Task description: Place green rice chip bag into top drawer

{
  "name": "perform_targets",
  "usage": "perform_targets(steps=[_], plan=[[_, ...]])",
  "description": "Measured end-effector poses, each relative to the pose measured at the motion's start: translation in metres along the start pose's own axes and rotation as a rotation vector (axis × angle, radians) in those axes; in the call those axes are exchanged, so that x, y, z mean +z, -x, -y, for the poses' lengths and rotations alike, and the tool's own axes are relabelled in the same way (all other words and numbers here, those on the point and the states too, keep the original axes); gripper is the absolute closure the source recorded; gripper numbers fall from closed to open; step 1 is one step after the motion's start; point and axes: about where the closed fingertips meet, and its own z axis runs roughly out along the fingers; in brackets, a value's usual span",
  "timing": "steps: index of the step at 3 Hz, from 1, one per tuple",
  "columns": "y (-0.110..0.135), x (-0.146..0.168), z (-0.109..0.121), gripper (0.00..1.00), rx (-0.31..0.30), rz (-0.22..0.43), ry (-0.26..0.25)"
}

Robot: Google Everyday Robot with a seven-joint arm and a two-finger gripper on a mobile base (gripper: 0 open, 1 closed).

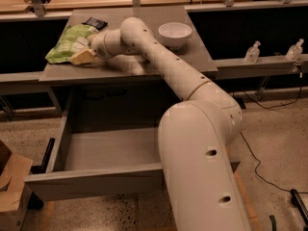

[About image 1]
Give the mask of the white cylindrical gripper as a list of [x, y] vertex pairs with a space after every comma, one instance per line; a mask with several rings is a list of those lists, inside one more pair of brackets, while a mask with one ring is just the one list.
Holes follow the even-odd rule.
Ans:
[[122, 39], [119, 29], [104, 30], [95, 35], [90, 42], [91, 49], [85, 49], [70, 57], [74, 65], [88, 64], [95, 55], [101, 59], [110, 59], [117, 55], [134, 55], [135, 50], [129, 47]]

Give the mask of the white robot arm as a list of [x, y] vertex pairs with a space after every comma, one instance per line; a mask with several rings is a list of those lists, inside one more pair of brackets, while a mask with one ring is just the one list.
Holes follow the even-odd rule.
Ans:
[[188, 38], [166, 24], [155, 38], [136, 17], [90, 37], [94, 57], [141, 54], [180, 99], [162, 116], [158, 147], [177, 231], [251, 231], [226, 153], [242, 127], [237, 101], [175, 55]]

